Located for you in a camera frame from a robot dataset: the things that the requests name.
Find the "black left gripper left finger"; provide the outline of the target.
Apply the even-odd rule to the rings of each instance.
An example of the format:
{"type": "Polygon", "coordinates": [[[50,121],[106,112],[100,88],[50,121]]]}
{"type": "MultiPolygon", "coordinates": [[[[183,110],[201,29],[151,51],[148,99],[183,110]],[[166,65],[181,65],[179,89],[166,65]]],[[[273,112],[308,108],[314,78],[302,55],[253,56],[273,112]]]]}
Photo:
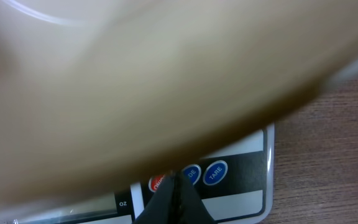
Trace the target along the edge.
{"type": "Polygon", "coordinates": [[[168,224],[172,216],[175,178],[166,176],[134,224],[168,224]]]}

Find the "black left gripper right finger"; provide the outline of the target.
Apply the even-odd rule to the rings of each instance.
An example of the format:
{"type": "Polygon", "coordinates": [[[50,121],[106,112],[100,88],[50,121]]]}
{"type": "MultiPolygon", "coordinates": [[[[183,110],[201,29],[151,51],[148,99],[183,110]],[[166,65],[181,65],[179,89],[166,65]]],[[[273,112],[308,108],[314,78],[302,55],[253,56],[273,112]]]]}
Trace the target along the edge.
{"type": "Polygon", "coordinates": [[[179,172],[175,174],[175,224],[216,224],[193,184],[179,172]]]}

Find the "white digital kitchen scale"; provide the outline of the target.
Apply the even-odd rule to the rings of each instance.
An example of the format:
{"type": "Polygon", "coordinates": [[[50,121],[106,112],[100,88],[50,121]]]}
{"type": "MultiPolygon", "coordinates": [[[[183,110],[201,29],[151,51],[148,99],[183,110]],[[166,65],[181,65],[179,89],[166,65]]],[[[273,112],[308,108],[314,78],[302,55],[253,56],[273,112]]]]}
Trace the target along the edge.
{"type": "MultiPolygon", "coordinates": [[[[183,168],[183,174],[216,222],[258,223],[270,213],[274,141],[275,127],[270,125],[183,168]]],[[[147,183],[134,184],[123,193],[7,222],[132,223],[154,196],[163,178],[163,175],[156,175],[147,183]]]]}

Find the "white bowl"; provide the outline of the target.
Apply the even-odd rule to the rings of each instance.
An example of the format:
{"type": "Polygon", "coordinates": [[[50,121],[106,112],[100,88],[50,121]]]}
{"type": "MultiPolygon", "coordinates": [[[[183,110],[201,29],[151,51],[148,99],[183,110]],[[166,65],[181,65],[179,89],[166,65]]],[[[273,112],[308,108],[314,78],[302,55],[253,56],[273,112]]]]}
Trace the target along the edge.
{"type": "Polygon", "coordinates": [[[123,189],[318,96],[358,1],[0,1],[0,212],[123,189]]]}

